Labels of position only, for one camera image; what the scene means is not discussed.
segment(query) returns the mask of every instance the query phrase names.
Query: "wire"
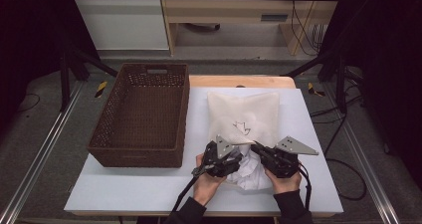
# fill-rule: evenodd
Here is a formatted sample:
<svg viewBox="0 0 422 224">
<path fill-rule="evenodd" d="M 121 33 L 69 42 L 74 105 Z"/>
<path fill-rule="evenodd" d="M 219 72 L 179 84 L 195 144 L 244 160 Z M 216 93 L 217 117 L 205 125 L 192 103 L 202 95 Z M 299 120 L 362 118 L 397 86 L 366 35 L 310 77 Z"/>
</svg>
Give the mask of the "wire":
<svg viewBox="0 0 422 224">
<path fill-rule="evenodd" d="M 298 17 L 298 13 L 296 12 L 296 7 L 295 7 L 295 1 L 292 1 L 292 17 L 291 17 L 291 27 L 292 27 L 292 32 L 293 32 L 293 35 L 295 36 L 295 38 L 298 40 L 298 43 L 299 43 L 299 46 L 301 47 L 301 49 L 302 49 L 302 51 L 305 53 L 305 54 L 307 54 L 308 56 L 316 56 L 317 55 L 317 51 L 315 50 L 315 48 L 312 46 L 312 44 L 311 44 L 311 42 L 310 42 L 310 39 L 308 38 L 308 35 L 307 35 L 307 33 L 305 32 L 305 28 L 304 28 L 304 26 L 302 25 L 302 22 L 301 22 L 301 20 L 299 19 L 299 17 Z M 293 19 L 294 19 L 294 17 L 295 17 L 295 15 L 296 15 L 296 17 L 297 17 L 297 20 L 299 21 L 299 24 L 301 25 L 301 28 L 302 28 L 302 30 L 304 31 L 304 34 L 305 34 L 305 37 L 307 38 L 307 40 L 308 40 L 308 42 L 310 43 L 310 45 L 311 45 L 311 47 L 313 48 L 313 50 L 314 51 L 316 51 L 316 54 L 310 54 L 310 53 L 308 53 L 307 51 L 305 51 L 305 49 L 304 49 L 304 47 L 302 46 L 302 42 L 301 42 L 301 40 L 298 38 L 298 35 L 296 35 L 296 32 L 295 32 L 295 28 L 293 27 Z"/>
<path fill-rule="evenodd" d="M 318 37 L 317 37 L 317 26 L 318 26 L 318 24 L 314 24 L 313 38 L 312 38 L 313 44 L 312 44 L 312 46 L 314 46 L 314 48 L 319 52 L 320 46 L 322 45 L 322 37 L 323 37 L 324 25 L 323 24 L 319 24 Z"/>
<path fill-rule="evenodd" d="M 299 172 L 302 174 L 302 176 L 307 180 L 307 196 L 305 199 L 305 208 L 307 208 L 307 210 L 310 210 L 310 202 L 311 202 L 311 194 L 313 192 L 313 187 L 311 186 L 311 180 L 310 180 L 310 175 L 308 173 L 308 170 L 304 167 L 303 164 L 300 164 L 300 166 L 305 170 L 301 170 L 299 169 Z"/>
<path fill-rule="evenodd" d="M 41 98 L 40 98 L 40 96 L 38 96 L 37 94 L 32 94 L 32 93 L 29 93 L 29 94 L 27 94 L 26 96 L 35 96 L 35 97 L 37 97 L 37 101 L 33 104 L 33 105 L 31 105 L 30 107 L 28 107 L 28 108 L 25 108 L 25 109 L 22 109 L 22 110 L 18 110 L 18 111 L 16 111 L 16 112 L 26 112 L 26 111 L 28 111 L 28 110 L 30 110 L 30 109 L 32 109 L 32 108 L 34 108 L 39 102 L 40 102 L 40 100 L 41 100 Z"/>
<path fill-rule="evenodd" d="M 315 124 L 327 124 L 327 123 L 333 123 L 333 122 L 339 121 L 341 119 L 342 119 L 342 117 L 339 117 L 339 118 L 331 120 L 331 121 L 313 121 L 313 123 L 315 123 Z"/>
<path fill-rule="evenodd" d="M 357 85 L 352 85 L 352 86 L 346 88 L 345 91 L 347 92 L 348 90 L 350 90 L 352 88 L 355 88 L 355 87 L 358 87 L 358 86 Z M 355 101 L 358 101 L 361 98 L 362 98 L 362 96 L 354 97 L 353 99 L 350 99 L 349 101 L 347 101 L 346 104 L 347 105 L 350 105 L 351 103 L 353 103 Z M 312 112 L 311 113 L 311 116 L 323 115 L 323 114 L 326 114 L 328 112 L 335 111 L 336 109 L 338 109 L 338 107 L 334 107 L 334 108 L 327 109 L 327 110 L 324 110 L 324 111 L 319 111 L 319 112 Z M 332 135 L 332 138 L 329 141 L 328 146 L 326 147 L 325 151 L 323 152 L 323 155 L 325 156 L 325 160 L 326 161 L 332 161 L 332 162 L 340 163 L 340 164 L 346 166 L 347 168 L 349 168 L 354 173 L 356 173 L 356 175 L 359 177 L 359 179 L 360 179 L 360 181 L 362 182 L 362 185 L 363 185 L 362 193 L 359 196 L 357 196 L 357 197 L 350 197 L 350 196 L 343 195 L 338 188 L 337 188 L 337 192 L 338 192 L 338 196 L 341 197 L 341 198 L 344 198 L 344 199 L 350 200 L 350 201 L 359 201 L 359 200 L 361 200 L 361 199 L 363 199 L 365 197 L 366 192 L 367 192 L 367 185 L 366 185 L 366 182 L 365 182 L 364 178 L 362 177 L 362 175 L 356 169 L 354 169 L 351 165 L 347 164 L 344 161 L 340 161 L 340 160 L 337 160 L 337 159 L 334 159 L 334 158 L 327 158 L 328 151 L 332 147 L 332 144 L 333 144 L 335 138 L 337 137 L 339 131 L 341 130 L 341 127 L 343 126 L 346 117 L 347 117 L 347 113 L 343 117 L 340 117 L 340 118 L 338 118 L 336 120 L 326 121 L 326 122 L 313 122 L 313 123 L 331 123 L 331 122 L 335 122 L 335 121 L 341 120 L 340 125 L 337 127 L 337 129 L 335 130 L 335 133 Z"/>
<path fill-rule="evenodd" d="M 340 163 L 340 164 L 348 167 L 350 170 L 352 170 L 354 173 L 356 173 L 356 175 L 359 177 L 360 181 L 363 183 L 363 191 L 360 194 L 360 196 L 358 196 L 358 197 L 345 196 L 345 195 L 341 194 L 341 191 L 339 191 L 339 189 L 337 189 L 337 191 L 339 192 L 338 196 L 340 196 L 344 199 L 350 200 L 350 201 L 360 201 L 360 200 L 362 200 L 363 197 L 365 197 L 366 192 L 367 192 L 367 185 L 366 185 L 365 179 L 362 177 L 362 175 L 356 169 L 354 169 L 352 166 L 350 166 L 349 164 L 347 164 L 343 161 L 340 161 L 340 160 L 337 160 L 337 159 L 334 159 L 334 158 L 326 158 L 325 160 L 337 162 L 337 163 Z"/>
<path fill-rule="evenodd" d="M 171 212 L 177 211 L 177 207 L 179 207 L 180 202 L 182 201 L 183 197 L 186 195 L 187 191 L 189 191 L 189 189 L 193 186 L 193 184 L 195 184 L 196 180 L 198 180 L 198 177 L 199 176 L 193 176 L 192 177 L 192 179 L 189 181 L 189 183 L 186 185 L 186 187 L 183 189 L 183 191 L 177 197 L 177 201 L 174 204 L 174 207 L 171 210 Z"/>
<path fill-rule="evenodd" d="M 355 101 L 358 101 L 358 100 L 360 100 L 362 98 L 363 98 L 363 96 L 357 96 L 357 97 L 355 97 L 355 98 L 350 99 L 349 101 L 347 101 L 346 104 L 347 105 L 350 105 L 351 103 L 353 103 Z M 330 108 L 330 109 L 327 109 L 327 110 L 322 110 L 322 111 L 317 111 L 317 112 L 311 112 L 310 113 L 310 116 L 311 117 L 320 116 L 320 115 L 323 115 L 323 114 L 326 114 L 326 113 L 329 113 L 329 112 L 333 112 L 333 111 L 335 111 L 337 109 L 338 109 L 338 107 L 334 107 L 334 108 Z"/>
</svg>

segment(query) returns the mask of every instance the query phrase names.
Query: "wicker basket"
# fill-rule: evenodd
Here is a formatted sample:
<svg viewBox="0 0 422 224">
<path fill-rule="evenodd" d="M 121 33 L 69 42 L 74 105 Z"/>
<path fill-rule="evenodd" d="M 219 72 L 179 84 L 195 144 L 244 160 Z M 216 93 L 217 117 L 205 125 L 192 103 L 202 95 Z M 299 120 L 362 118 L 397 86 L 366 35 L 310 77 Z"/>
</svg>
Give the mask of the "wicker basket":
<svg viewBox="0 0 422 224">
<path fill-rule="evenodd" d="M 88 151 L 106 167 L 180 167 L 188 66 L 123 64 Z"/>
</svg>

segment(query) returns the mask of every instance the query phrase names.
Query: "white fabric bag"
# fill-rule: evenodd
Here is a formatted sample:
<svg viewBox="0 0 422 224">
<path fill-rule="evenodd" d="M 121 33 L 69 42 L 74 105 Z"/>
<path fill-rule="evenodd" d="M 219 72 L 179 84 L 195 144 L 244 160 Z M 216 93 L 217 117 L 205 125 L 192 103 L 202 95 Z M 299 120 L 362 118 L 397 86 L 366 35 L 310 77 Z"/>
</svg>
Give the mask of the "white fabric bag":
<svg viewBox="0 0 422 224">
<path fill-rule="evenodd" d="M 274 147 L 279 137 L 278 93 L 264 93 L 249 97 L 232 97 L 215 92 L 208 93 L 209 139 L 220 134 L 232 144 L 239 145 L 244 155 L 240 168 L 227 176 L 245 190 L 257 190 L 272 186 L 264 172 L 260 157 L 250 151 L 248 143 L 257 141 Z"/>
</svg>

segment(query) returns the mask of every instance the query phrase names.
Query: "white table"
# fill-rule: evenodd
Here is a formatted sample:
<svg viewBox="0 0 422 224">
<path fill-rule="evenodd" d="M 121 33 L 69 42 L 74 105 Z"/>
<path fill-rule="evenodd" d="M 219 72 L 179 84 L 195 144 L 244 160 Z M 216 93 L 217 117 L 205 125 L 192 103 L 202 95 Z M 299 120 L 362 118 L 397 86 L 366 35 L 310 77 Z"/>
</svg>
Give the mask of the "white table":
<svg viewBox="0 0 422 224">
<path fill-rule="evenodd" d="M 280 138 L 290 135 L 319 152 L 318 156 L 299 156 L 313 186 L 310 205 L 313 216 L 330 216 L 343 211 L 301 90 L 192 87 L 180 168 L 104 168 L 89 155 L 65 210 L 76 215 L 168 215 L 177 196 L 192 178 L 195 156 L 204 151 L 209 141 L 207 92 L 211 91 L 238 97 L 280 93 Z M 303 179 L 303 200 L 306 184 Z M 272 189 L 246 191 L 223 183 L 207 205 L 205 215 L 278 216 L 280 210 L 272 194 Z"/>
</svg>

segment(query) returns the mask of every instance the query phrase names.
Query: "white wall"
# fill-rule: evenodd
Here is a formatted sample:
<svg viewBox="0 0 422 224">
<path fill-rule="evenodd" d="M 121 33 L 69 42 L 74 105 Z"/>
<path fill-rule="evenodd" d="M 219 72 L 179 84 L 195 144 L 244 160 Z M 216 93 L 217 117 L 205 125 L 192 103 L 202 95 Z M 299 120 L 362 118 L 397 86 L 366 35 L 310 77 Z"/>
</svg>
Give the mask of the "white wall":
<svg viewBox="0 0 422 224">
<path fill-rule="evenodd" d="M 76 0 L 97 50 L 168 50 L 159 0 Z"/>
</svg>

